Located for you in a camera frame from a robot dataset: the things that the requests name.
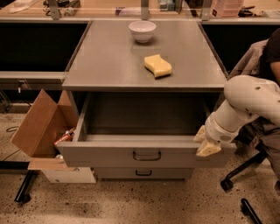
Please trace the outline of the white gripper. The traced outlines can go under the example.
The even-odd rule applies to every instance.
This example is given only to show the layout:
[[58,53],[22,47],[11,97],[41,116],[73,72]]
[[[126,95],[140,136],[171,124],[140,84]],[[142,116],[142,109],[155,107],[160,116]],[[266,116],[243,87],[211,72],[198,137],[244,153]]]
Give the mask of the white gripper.
[[238,135],[237,131],[230,132],[223,129],[214,118],[213,112],[205,122],[205,126],[202,125],[193,141],[201,143],[197,149],[196,155],[198,157],[208,157],[221,151],[221,144],[231,143]]

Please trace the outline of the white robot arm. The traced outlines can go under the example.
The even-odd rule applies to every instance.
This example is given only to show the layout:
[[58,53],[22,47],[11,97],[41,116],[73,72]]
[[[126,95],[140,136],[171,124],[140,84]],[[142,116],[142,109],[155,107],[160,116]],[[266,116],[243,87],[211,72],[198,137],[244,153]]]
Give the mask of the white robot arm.
[[225,100],[199,128],[196,155],[207,157],[230,144],[246,124],[262,116],[280,126],[280,88],[272,80],[237,75],[224,85]]

